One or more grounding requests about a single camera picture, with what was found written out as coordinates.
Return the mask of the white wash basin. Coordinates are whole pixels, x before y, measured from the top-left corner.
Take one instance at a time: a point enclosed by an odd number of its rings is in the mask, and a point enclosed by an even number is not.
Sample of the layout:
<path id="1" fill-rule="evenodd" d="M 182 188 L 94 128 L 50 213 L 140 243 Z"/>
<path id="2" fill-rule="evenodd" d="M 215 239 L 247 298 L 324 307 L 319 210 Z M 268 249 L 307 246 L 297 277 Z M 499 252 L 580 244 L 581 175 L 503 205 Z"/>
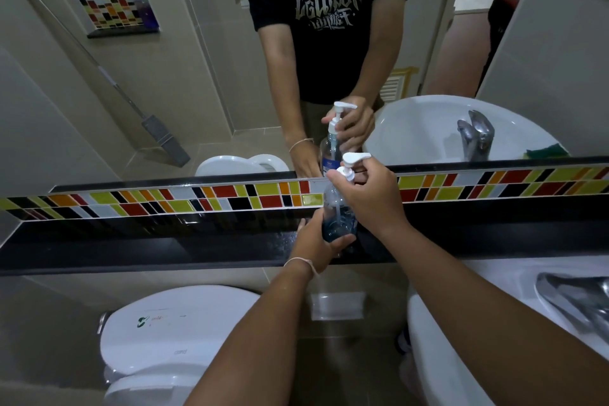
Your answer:
<path id="1" fill-rule="evenodd" d="M 464 261 L 470 269 L 550 319 L 609 360 L 609 343 L 569 319 L 542 298 L 535 283 L 542 272 L 577 278 L 609 277 L 609 256 L 563 256 Z M 495 406 L 446 339 L 410 285 L 407 326 L 418 386 L 427 406 Z"/>

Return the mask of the chrome faucet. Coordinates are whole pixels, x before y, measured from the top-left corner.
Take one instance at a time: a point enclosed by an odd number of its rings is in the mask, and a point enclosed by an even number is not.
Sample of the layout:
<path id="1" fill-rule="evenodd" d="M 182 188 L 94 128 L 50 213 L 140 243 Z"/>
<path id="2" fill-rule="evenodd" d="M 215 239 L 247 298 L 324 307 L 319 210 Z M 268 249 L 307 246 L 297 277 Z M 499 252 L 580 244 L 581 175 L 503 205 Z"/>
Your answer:
<path id="1" fill-rule="evenodd" d="M 575 278 L 542 272 L 537 293 L 609 344 L 609 276 Z"/>

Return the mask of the clear pump bottle blue liquid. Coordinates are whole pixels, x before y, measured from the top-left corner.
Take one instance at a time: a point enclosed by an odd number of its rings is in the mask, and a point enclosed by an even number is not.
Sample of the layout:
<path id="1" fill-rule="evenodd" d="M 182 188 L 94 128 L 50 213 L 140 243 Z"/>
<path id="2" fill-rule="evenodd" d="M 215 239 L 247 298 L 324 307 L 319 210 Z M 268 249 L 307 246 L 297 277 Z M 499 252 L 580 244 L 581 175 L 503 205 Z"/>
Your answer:
<path id="1" fill-rule="evenodd" d="M 354 185 L 354 167 L 370 157 L 370 153 L 345 153 L 342 158 L 342 166 L 336 169 L 339 179 Z M 356 234 L 355 214 L 334 184 L 328 186 L 324 191 L 323 209 L 322 236 L 324 241 L 331 243 L 346 235 Z"/>

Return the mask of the person's right hand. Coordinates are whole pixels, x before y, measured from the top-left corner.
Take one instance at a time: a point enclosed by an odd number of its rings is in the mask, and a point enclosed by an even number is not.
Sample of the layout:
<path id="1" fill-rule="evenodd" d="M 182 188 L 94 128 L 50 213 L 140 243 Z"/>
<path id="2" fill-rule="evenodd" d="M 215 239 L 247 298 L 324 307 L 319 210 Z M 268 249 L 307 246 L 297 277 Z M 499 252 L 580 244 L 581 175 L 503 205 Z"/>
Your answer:
<path id="1" fill-rule="evenodd" d="M 362 161 L 365 183 L 354 184 L 354 191 L 341 192 L 356 219 L 377 239 L 384 241 L 410 227 L 395 174 L 374 157 Z"/>

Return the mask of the large wall mirror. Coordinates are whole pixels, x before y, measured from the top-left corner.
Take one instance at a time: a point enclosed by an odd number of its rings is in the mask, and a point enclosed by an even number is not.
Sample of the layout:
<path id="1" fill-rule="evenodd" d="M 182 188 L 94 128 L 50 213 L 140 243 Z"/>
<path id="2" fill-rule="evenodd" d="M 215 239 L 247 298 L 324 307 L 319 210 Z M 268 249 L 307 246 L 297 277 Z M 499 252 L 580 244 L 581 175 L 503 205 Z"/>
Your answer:
<path id="1" fill-rule="evenodd" d="M 499 105 L 541 126 L 573 156 L 607 144 L 606 19 L 557 16 L 558 1 L 522 0 L 480 98 L 496 128 L 490 160 L 541 147 L 493 116 Z M 206 156 L 274 154 L 286 164 L 263 48 L 239 0 L 0 0 L 0 197 L 129 180 L 190 177 Z"/>

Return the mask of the black stone ledge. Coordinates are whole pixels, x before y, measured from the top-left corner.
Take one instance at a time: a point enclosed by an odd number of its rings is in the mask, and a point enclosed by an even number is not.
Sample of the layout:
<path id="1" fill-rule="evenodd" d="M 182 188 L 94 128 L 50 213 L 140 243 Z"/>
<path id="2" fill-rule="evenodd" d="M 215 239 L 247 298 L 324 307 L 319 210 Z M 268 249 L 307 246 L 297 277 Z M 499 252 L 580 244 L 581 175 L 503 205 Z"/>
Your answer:
<path id="1" fill-rule="evenodd" d="M 460 259 L 609 254 L 609 194 L 414 202 L 410 223 Z M 0 277 L 282 266 L 312 209 L 24 222 Z"/>

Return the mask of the person's left hand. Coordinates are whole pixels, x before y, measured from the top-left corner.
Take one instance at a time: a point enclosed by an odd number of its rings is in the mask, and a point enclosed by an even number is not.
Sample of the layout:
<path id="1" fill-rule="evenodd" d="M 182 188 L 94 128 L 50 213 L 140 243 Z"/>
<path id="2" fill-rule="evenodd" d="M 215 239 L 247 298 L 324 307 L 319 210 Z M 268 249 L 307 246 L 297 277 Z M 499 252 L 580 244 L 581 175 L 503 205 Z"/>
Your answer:
<path id="1" fill-rule="evenodd" d="M 323 272 L 330 264 L 333 258 L 340 254 L 330 254 L 324 246 L 322 236 L 322 221 L 324 218 L 324 210 L 317 209 L 310 219 L 303 218 L 298 226 L 297 236 L 293 244 L 290 258 L 303 257 L 312 260 L 319 274 Z M 304 270 L 311 276 L 314 276 L 309 265 L 294 260 L 287 264 L 288 266 L 302 266 Z"/>

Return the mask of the person's right forearm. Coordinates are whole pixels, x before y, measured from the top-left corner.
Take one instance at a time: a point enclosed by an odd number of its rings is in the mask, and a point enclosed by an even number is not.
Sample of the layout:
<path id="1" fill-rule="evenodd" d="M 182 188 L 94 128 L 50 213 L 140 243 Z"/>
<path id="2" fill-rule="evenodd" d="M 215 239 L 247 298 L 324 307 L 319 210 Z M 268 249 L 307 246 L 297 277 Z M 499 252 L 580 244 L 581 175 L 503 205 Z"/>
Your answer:
<path id="1" fill-rule="evenodd" d="M 408 221 L 374 235 L 496 406 L 609 406 L 609 361 Z"/>

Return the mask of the person's left forearm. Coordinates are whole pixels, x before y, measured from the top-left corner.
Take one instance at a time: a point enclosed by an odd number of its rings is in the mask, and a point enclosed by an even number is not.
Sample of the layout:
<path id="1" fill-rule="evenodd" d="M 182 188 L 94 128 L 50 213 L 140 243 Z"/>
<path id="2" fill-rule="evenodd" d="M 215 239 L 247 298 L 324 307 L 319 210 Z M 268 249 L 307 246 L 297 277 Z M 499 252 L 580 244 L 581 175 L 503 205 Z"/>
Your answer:
<path id="1" fill-rule="evenodd" d="M 287 406 L 311 276 L 283 267 L 225 340 L 184 406 Z"/>

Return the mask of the white toilet seat lid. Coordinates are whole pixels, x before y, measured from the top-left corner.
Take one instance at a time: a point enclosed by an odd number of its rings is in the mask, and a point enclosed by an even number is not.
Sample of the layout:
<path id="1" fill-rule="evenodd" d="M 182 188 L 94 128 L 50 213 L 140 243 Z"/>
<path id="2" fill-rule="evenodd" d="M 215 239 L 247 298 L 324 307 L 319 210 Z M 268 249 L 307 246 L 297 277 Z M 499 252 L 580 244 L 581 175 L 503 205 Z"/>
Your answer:
<path id="1" fill-rule="evenodd" d="M 184 364 L 122 377 L 108 388 L 103 406 L 184 406 L 204 371 Z"/>

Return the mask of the white wall plate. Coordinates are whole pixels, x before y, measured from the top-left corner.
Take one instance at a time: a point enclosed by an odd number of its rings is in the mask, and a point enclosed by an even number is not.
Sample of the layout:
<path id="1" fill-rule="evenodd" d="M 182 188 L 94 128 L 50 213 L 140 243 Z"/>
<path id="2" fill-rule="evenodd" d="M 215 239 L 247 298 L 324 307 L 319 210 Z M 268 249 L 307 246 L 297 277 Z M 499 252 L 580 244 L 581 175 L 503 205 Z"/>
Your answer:
<path id="1" fill-rule="evenodd" d="M 317 293 L 308 297 L 312 321 L 352 321 L 365 316 L 365 292 Z"/>

